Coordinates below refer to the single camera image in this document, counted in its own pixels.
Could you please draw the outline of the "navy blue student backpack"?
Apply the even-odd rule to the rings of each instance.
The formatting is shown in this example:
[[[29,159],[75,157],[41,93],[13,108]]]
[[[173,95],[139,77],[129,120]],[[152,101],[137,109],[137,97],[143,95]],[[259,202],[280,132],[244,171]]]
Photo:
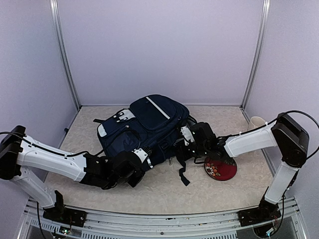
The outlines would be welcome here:
[[[114,157],[122,151],[151,148],[152,164],[143,163],[145,173],[167,159],[176,157],[182,166],[180,178],[184,185],[188,185],[189,181],[183,175],[186,153],[182,151],[187,146],[180,129],[183,126],[190,128],[196,123],[197,120],[181,103],[166,96],[149,95],[101,121],[97,136],[107,157]]]

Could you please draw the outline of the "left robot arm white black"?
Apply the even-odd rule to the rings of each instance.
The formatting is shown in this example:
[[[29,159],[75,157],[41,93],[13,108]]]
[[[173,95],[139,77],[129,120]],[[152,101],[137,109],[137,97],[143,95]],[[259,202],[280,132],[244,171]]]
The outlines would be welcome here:
[[[143,178],[143,163],[149,153],[142,148],[122,151],[114,157],[92,155],[87,151],[70,153],[40,143],[25,134],[25,127],[2,131],[0,177],[19,186],[49,213],[61,215],[63,196],[50,189],[32,168],[62,175],[84,185],[108,190],[120,183],[135,187]]]

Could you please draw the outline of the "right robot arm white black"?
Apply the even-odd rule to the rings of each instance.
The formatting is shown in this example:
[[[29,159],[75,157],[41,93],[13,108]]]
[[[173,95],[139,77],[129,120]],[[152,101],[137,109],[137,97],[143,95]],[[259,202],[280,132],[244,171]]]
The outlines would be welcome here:
[[[246,153],[278,148],[282,163],[260,202],[269,207],[279,203],[309,158],[310,136],[289,114],[280,113],[275,120],[238,134],[216,136],[208,123],[199,122],[183,129],[182,135],[193,157],[205,159],[206,171],[213,177],[217,176],[213,162],[232,162]]]

